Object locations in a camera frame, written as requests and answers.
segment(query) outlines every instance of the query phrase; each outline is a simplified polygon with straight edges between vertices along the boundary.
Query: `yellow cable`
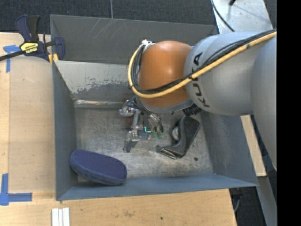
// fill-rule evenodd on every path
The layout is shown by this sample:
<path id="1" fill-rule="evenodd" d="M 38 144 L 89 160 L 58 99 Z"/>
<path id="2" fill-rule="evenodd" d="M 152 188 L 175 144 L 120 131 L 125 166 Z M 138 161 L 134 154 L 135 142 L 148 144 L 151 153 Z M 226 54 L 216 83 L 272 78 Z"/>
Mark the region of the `yellow cable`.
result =
<path id="1" fill-rule="evenodd" d="M 270 33 L 268 35 L 265 35 L 265 36 L 262 36 L 254 41 L 251 41 L 239 48 L 237 48 L 236 50 L 224 55 L 223 57 L 219 58 L 218 60 L 214 61 L 213 63 L 209 64 L 208 66 L 206 66 L 205 68 L 195 72 L 194 74 L 191 75 L 191 77 L 193 79 L 195 79 L 196 77 L 206 73 L 207 71 L 213 69 L 214 67 L 220 65 L 221 63 L 223 63 L 224 61 L 230 59 L 231 57 L 241 53 L 242 51 L 250 48 L 250 47 L 253 47 L 261 42 L 264 42 L 266 40 L 270 40 L 272 38 L 274 38 L 276 36 L 277 32 L 273 32 L 273 33 Z M 171 88 L 168 88 L 164 91 L 161 91 L 161 92 L 158 92 L 158 93 L 154 93 L 154 94 L 144 94 L 144 93 L 141 93 L 139 92 L 138 90 L 136 90 L 136 88 L 133 86 L 133 81 L 132 81 L 132 78 L 131 78 L 131 70 L 132 70 L 132 66 L 133 66 L 133 62 L 134 62 L 134 59 L 139 51 L 139 49 L 143 46 L 143 44 L 141 44 L 139 46 L 139 48 L 134 52 L 131 60 L 130 60 L 130 63 L 129 63 L 129 66 L 128 66 L 128 71 L 127 71 L 127 77 L 128 77 L 128 81 L 129 81 L 129 85 L 132 89 L 132 91 L 137 95 L 137 96 L 140 96 L 142 98 L 156 98 L 156 97 L 160 97 L 160 96 L 164 96 L 164 95 L 167 95 L 179 88 L 181 88 L 182 86 L 188 84 L 190 81 L 192 81 L 192 79 L 190 78 L 186 78 L 184 79 L 183 81 L 181 81 L 180 83 L 172 86 Z"/>

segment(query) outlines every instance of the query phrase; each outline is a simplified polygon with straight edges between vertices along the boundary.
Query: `scratched surface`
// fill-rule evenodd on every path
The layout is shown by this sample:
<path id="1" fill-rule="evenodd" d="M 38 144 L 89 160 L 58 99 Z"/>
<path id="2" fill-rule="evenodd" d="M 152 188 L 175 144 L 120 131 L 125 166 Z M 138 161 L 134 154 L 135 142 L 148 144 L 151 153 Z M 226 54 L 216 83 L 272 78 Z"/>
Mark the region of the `scratched surface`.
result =
<path id="1" fill-rule="evenodd" d="M 161 139 L 151 138 L 137 143 L 130 153 L 123 151 L 124 140 L 129 128 L 118 109 L 75 110 L 77 148 L 109 155 L 125 163 L 128 178 L 176 177 L 213 173 L 211 159 L 201 123 L 195 140 L 187 154 L 173 160 L 156 152 L 156 146 L 172 145 L 171 131 L 174 124 L 183 116 L 182 112 L 162 116 L 165 133 Z"/>
<path id="2" fill-rule="evenodd" d="M 51 15 L 51 35 L 64 38 L 64 60 L 127 65 L 144 39 L 174 40 L 191 46 L 216 27 L 98 17 Z"/>
<path id="3" fill-rule="evenodd" d="M 66 85 L 76 99 L 99 102 L 125 102 L 133 95 L 127 87 L 127 66 L 72 61 L 55 62 Z M 129 178 L 175 177 L 212 173 L 213 168 L 201 123 L 187 154 L 173 160 L 156 152 L 156 146 L 172 145 L 171 132 L 183 116 L 177 112 L 162 116 L 165 133 L 161 139 L 152 138 L 137 143 L 132 152 L 123 151 L 129 124 L 119 116 L 114 105 L 75 107 L 77 148 L 115 157 L 125 163 Z"/>

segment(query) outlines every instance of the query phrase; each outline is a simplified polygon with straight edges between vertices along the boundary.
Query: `gray bin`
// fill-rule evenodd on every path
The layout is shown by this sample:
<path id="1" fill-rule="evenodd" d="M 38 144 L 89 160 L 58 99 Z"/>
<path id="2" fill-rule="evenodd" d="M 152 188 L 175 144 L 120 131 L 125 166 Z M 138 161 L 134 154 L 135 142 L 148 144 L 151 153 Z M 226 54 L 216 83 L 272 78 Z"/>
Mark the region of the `gray bin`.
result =
<path id="1" fill-rule="evenodd" d="M 162 116 L 166 133 L 161 140 L 141 141 L 130 153 L 122 150 L 127 123 L 118 109 L 133 95 L 127 87 L 127 63 L 141 40 L 193 46 L 215 33 L 208 25 L 51 16 L 52 36 L 63 36 L 66 45 L 65 59 L 53 66 L 57 200 L 257 185 L 240 117 L 196 115 L 201 130 L 178 160 L 155 148 L 171 143 L 170 132 L 182 112 Z M 127 166 L 127 182 L 102 186 L 82 180 L 69 165 L 76 149 L 118 158 Z"/>

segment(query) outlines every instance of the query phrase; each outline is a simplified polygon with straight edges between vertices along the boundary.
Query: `wooden board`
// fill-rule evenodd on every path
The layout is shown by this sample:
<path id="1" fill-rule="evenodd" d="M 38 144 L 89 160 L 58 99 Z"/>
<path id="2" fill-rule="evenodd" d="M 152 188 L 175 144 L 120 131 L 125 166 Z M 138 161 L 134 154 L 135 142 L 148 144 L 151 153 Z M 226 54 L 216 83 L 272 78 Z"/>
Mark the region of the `wooden board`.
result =
<path id="1" fill-rule="evenodd" d="M 0 56 L 6 52 L 0 48 Z M 6 61 L 0 62 L 0 173 L 8 172 L 9 143 L 9 73 L 6 73 Z"/>
<path id="2" fill-rule="evenodd" d="M 0 208 L 0 226 L 51 225 L 51 209 L 65 207 L 70 208 L 72 226 L 237 225 L 227 189 L 63 202 L 54 196 L 35 193 L 33 202 Z"/>
<path id="3" fill-rule="evenodd" d="M 0 41 L 1 48 L 18 46 L 23 38 L 4 33 Z M 10 77 L 8 191 L 51 191 L 55 187 L 52 68 L 37 57 L 10 60 L 11 71 L 3 72 Z"/>
<path id="4" fill-rule="evenodd" d="M 258 140 L 257 140 L 256 134 L 255 134 L 255 130 L 253 127 L 251 117 L 250 117 L 250 115 L 244 115 L 244 116 L 241 116 L 240 118 L 241 118 L 241 122 L 243 124 L 244 130 L 245 130 L 246 139 L 247 139 L 247 142 L 249 145 L 256 176 L 265 177 L 267 175 L 267 172 L 264 167 L 262 155 L 260 152 Z"/>

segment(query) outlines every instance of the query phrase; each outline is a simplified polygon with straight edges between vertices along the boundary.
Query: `blue cushion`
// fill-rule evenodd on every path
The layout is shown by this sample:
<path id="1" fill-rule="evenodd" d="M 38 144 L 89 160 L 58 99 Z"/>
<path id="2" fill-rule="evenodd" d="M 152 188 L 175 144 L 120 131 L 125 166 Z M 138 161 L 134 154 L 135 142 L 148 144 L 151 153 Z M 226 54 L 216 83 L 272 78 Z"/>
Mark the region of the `blue cushion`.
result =
<path id="1" fill-rule="evenodd" d="M 99 153 L 76 150 L 70 165 L 80 176 L 105 185 L 120 185 L 127 178 L 127 168 L 121 161 Z"/>

